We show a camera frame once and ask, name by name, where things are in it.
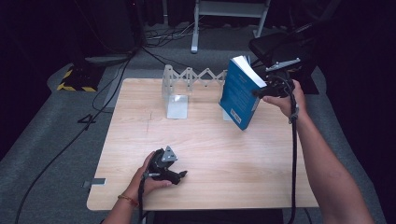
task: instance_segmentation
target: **bracelet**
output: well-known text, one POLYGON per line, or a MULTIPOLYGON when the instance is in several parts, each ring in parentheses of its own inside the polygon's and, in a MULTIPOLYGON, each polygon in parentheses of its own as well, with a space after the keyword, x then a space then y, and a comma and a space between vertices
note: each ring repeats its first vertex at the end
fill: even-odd
POLYGON ((139 206, 139 203, 137 203, 135 200, 133 200, 132 198, 127 197, 127 196, 125 196, 125 195, 120 194, 118 198, 119 198, 119 199, 126 199, 126 200, 128 200, 128 202, 129 202, 133 207, 139 206))

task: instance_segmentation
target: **hand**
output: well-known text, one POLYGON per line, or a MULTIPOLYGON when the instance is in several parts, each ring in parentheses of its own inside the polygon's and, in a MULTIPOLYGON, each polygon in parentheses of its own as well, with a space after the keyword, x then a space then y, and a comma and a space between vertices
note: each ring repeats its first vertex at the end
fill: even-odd
MULTIPOLYGON (((296 99, 296 102, 299 106, 299 116, 302 114, 306 113, 306 103, 305 103, 305 97, 304 97, 304 92, 301 89, 300 82, 293 80, 294 83, 294 97, 296 99)), ((271 104, 271 105, 276 105, 280 108, 282 113, 286 117, 290 117, 291 115, 291 105, 290 105, 290 97, 285 97, 285 98, 278 98, 274 96, 264 96, 262 98, 264 102, 271 104)))
MULTIPOLYGON (((146 168, 149 165, 149 161, 153 155, 154 155, 154 152, 151 152, 146 157, 145 162, 143 163, 143 166, 140 167, 139 169, 137 169, 128 188, 122 193, 123 195, 130 197, 130 198, 134 199, 136 202, 138 202, 138 190, 139 190, 139 185, 140 185, 140 179, 142 177, 142 174, 146 171, 146 168)), ((170 182, 169 180, 156 181, 156 180, 153 180, 151 177, 149 177, 145 181, 145 191, 143 193, 143 196, 150 194, 155 189, 165 188, 165 187, 168 187, 171 185, 172 185, 172 182, 170 182)))

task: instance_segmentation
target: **gray carpet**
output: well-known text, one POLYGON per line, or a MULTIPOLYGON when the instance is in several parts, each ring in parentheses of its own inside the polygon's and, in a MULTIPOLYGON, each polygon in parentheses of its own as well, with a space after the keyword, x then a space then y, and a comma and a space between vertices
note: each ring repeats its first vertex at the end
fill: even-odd
MULTIPOLYGON (((209 67, 216 74, 226 68, 230 58, 251 55, 247 42, 252 38, 252 29, 204 30, 197 54, 190 53, 190 36, 148 50, 199 71, 209 67)), ((185 68, 171 61, 164 62, 180 71, 185 68)), ((69 66, 60 68, 50 77, 48 85, 52 95, 0 162, 2 224, 14 222, 22 196, 35 177, 84 127, 77 121, 88 114, 94 115, 97 110, 92 105, 102 107, 109 99, 108 95, 115 90, 114 84, 109 83, 117 75, 119 65, 106 69, 99 85, 100 92, 56 91, 69 66)), ((161 77, 162 69, 163 64, 140 50, 128 64, 124 77, 161 77)), ((309 112, 336 155, 356 178, 376 223, 385 223, 373 184, 356 160, 332 111, 325 94, 326 80, 318 68, 312 77, 319 94, 306 95, 309 112)), ((112 110, 111 107, 106 108, 106 112, 112 110)), ((99 223, 106 216, 106 212, 87 209, 89 191, 81 185, 94 176, 111 116, 111 113, 102 113, 97 117, 96 123, 83 132, 41 176, 25 201, 19 223, 99 223)), ((322 223, 317 208, 308 210, 313 223, 322 223)), ((285 208, 283 212, 287 222, 290 209, 285 208)), ((308 223, 303 209, 297 210, 295 223, 308 223)))

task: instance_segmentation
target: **white rack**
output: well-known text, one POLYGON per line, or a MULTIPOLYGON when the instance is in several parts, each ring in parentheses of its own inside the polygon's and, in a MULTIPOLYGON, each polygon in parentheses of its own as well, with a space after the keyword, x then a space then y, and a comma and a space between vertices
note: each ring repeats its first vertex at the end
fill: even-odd
POLYGON ((215 75, 209 68, 206 68, 199 74, 196 74, 192 68, 188 67, 182 73, 178 74, 173 70, 172 65, 167 64, 163 70, 163 101, 165 104, 166 117, 168 119, 186 119, 188 114, 189 96, 175 92, 177 83, 185 84, 186 91, 192 92, 194 83, 200 83, 207 87, 211 83, 224 84, 227 70, 215 75))

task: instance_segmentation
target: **blue book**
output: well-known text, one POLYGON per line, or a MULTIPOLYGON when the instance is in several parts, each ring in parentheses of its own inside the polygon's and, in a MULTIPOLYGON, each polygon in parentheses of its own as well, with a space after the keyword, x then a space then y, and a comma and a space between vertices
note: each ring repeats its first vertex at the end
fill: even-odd
POLYGON ((248 127, 260 102, 252 91, 265 86, 245 56, 230 60, 219 105, 241 130, 248 127))

